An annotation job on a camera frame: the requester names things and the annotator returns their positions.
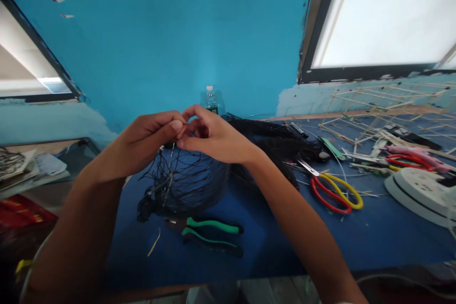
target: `power strip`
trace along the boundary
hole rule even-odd
[[[437,183],[443,177],[425,170],[404,168],[385,180],[388,192],[399,203],[439,226],[456,226],[456,187]]]

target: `blue table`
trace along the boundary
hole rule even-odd
[[[320,121],[303,124],[316,126]],[[352,146],[335,139],[330,133],[311,127],[306,129],[330,138],[338,148],[352,151]],[[347,136],[355,134],[348,127],[342,129]],[[371,146],[372,143],[367,142],[358,152],[368,154]],[[342,164],[347,175],[358,173],[356,169],[349,168],[347,162]],[[341,174],[334,160],[315,168]],[[237,180],[231,178],[226,196],[204,215],[236,222],[244,227],[245,233],[240,236],[223,233],[225,239],[229,238],[243,247],[242,259],[208,252],[194,243],[184,245],[181,236],[170,231],[158,216],[152,215],[149,221],[139,223],[136,220],[137,204],[150,185],[149,180],[138,181],[141,174],[133,176],[122,192],[104,277],[107,290],[148,289],[305,273],[266,201]],[[302,174],[297,173],[296,176],[302,181],[307,180]],[[348,177],[348,181],[358,190],[387,193],[383,178],[375,175]],[[355,210],[341,222],[341,215],[329,213],[311,195],[308,186],[301,184],[300,193],[324,220],[352,271],[441,263],[454,259],[456,242],[448,230],[417,216],[391,196],[363,197],[364,208]],[[161,228],[161,238],[154,252],[147,257],[158,236],[158,228]],[[217,238],[220,233],[210,230],[207,234]]]

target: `window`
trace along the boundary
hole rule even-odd
[[[453,3],[311,0],[299,82],[428,75],[451,67],[456,50]]]
[[[0,1],[0,98],[77,99],[69,76],[24,18],[12,0]]]

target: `green tool handle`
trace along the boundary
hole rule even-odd
[[[214,219],[197,219],[197,218],[188,218],[187,226],[189,227],[203,227],[203,226],[212,226],[223,230],[230,234],[242,234],[244,233],[244,228],[242,226],[228,225],[226,223],[220,222]]]
[[[318,137],[337,157],[337,159],[344,161],[345,156],[326,138]]]
[[[187,240],[195,241],[202,248],[209,251],[223,253],[238,258],[242,258],[244,254],[243,249],[236,246],[235,244],[225,241],[209,240],[205,237],[202,237],[200,234],[189,227],[184,228],[182,231],[182,236],[184,237],[184,242]]]

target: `window frame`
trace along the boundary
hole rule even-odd
[[[43,54],[46,60],[51,64],[55,69],[58,76],[62,79],[70,93],[63,94],[42,94],[42,95],[18,95],[18,96],[0,96],[0,99],[22,99],[26,103],[32,102],[51,102],[51,101],[65,101],[65,100],[78,100],[81,96],[81,93],[73,85],[71,77],[68,75],[63,66],[59,63],[56,56],[50,51],[43,38],[38,34],[38,32],[30,24],[24,13],[20,10],[14,0],[0,0],[3,2],[5,7],[13,15],[14,19],[19,23],[19,25],[24,29],[33,43],[37,46],[38,50]]]
[[[451,74],[455,72],[455,70],[434,69],[439,64],[439,61],[423,64],[312,68],[312,61],[331,1],[311,0],[309,5],[309,19],[304,30],[300,51],[298,84],[379,80],[383,78],[395,79],[408,77],[411,73],[428,76],[437,73]]]

